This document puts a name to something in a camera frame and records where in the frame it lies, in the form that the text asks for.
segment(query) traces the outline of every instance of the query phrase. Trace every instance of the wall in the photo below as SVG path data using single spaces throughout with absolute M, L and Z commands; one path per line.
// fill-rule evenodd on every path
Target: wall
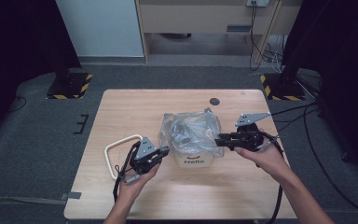
M 131 0 L 56 0 L 79 57 L 144 57 Z

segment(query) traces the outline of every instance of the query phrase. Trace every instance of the desk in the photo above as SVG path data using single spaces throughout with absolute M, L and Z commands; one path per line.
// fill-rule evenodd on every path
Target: desk
M 243 33 L 251 47 L 252 7 L 244 0 L 136 0 L 138 21 L 148 61 L 153 34 Z M 270 0 L 255 11 L 255 45 L 264 51 L 270 35 L 289 35 L 302 0 Z M 261 61 L 254 48 L 252 58 Z
M 220 105 L 211 105 L 218 98 Z M 222 132 L 235 132 L 241 113 L 269 111 L 259 90 L 108 90 L 89 135 L 69 199 L 68 219 L 104 219 L 114 204 L 114 179 L 103 150 L 125 137 L 147 136 L 158 147 L 164 113 L 203 111 L 210 107 L 218 116 Z M 257 122 L 267 133 L 277 134 L 272 118 Z M 109 150 L 112 166 L 125 160 L 133 142 Z M 133 205 L 129 219 L 259 219 L 270 218 L 279 185 L 251 161 L 227 150 L 211 167 L 179 168 L 170 153 L 157 175 L 145 186 Z M 283 194 L 278 218 L 296 218 Z

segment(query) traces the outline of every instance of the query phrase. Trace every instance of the crumpled plastic bag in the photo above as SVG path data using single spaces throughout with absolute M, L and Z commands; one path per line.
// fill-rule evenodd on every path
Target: crumpled plastic bag
M 168 146 L 181 156 L 205 151 L 219 158 L 224 156 L 224 149 L 218 147 L 214 139 L 220 130 L 220 121 L 210 108 L 203 112 L 166 113 L 158 135 L 159 145 Z

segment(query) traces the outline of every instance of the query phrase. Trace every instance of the light wood tabletop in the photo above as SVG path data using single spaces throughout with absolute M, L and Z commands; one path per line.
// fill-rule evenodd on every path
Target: light wood tabletop
M 211 105 L 217 98 L 219 105 Z M 78 167 L 64 216 L 68 219 L 105 219 L 114 204 L 115 180 L 109 173 L 104 149 L 134 134 L 147 136 L 156 147 L 164 113 L 199 112 L 211 108 L 222 133 L 236 132 L 241 113 L 269 111 L 259 90 L 108 90 L 103 94 L 89 141 Z M 271 117 L 258 121 L 276 135 Z M 112 166 L 122 165 L 136 140 L 108 151 Z M 180 168 L 172 153 L 144 187 L 129 219 L 261 219 L 273 214 L 278 183 L 252 161 L 225 148 L 223 158 L 210 167 Z M 278 218 L 296 218 L 283 194 Z

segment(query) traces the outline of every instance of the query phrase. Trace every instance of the carpeted floor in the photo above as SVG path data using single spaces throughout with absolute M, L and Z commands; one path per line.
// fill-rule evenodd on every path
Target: carpeted floor
M 57 201 L 71 190 L 103 92 L 108 89 L 260 89 L 259 76 L 272 69 L 253 72 L 241 67 L 84 66 L 93 75 L 82 99 L 50 100 L 46 92 L 54 80 L 45 74 L 21 84 L 0 125 L 0 197 L 28 197 Z M 272 113 L 307 105 L 306 101 L 268 101 Z M 303 109 L 274 117 L 277 129 L 302 115 Z M 83 121 L 89 119 L 82 134 Z M 318 111 L 306 116 L 315 153 L 331 180 L 358 205 L 358 164 L 341 160 L 341 149 Z M 279 131 L 293 170 L 336 223 L 358 223 L 358 209 L 334 189 L 315 160 L 303 119 Z M 101 220 L 66 220 L 64 204 L 0 202 L 0 223 L 101 223 Z M 237 223 L 214 221 L 205 223 Z M 278 220 L 277 223 L 297 223 Z

